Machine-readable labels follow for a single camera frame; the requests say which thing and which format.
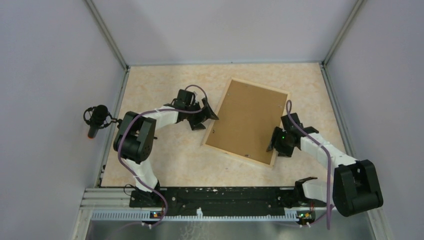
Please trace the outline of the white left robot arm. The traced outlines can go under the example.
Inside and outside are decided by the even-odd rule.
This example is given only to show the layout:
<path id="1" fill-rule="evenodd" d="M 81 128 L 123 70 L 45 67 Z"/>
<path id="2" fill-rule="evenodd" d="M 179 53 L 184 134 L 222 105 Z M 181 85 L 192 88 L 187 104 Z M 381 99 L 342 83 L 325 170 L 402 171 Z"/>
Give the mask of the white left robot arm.
<path id="1" fill-rule="evenodd" d="M 135 187 L 141 200 L 149 207 L 160 202 L 160 183 L 155 176 L 150 155 L 153 150 L 155 132 L 163 127 L 188 121 L 191 130 L 204 130 L 204 122 L 219 120 L 205 96 L 197 101 L 196 94 L 180 89 L 170 103 L 142 113 L 128 111 L 118 126 L 113 142 L 119 163 L 135 179 Z"/>

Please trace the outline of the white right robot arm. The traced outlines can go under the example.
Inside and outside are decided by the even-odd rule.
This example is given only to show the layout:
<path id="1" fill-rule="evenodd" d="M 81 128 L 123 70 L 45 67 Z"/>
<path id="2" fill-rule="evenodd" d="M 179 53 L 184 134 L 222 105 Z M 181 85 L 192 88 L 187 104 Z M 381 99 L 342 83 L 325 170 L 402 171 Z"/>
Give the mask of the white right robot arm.
<path id="1" fill-rule="evenodd" d="M 383 206 L 384 199 L 375 165 L 368 159 L 358 160 L 325 140 L 317 129 L 304 127 L 297 113 L 281 117 L 282 127 L 275 127 L 267 151 L 279 157 L 292 157 L 294 150 L 314 157 L 330 172 L 330 180 L 307 177 L 294 184 L 293 200 L 307 206 L 318 200 L 336 207 L 349 217 Z"/>

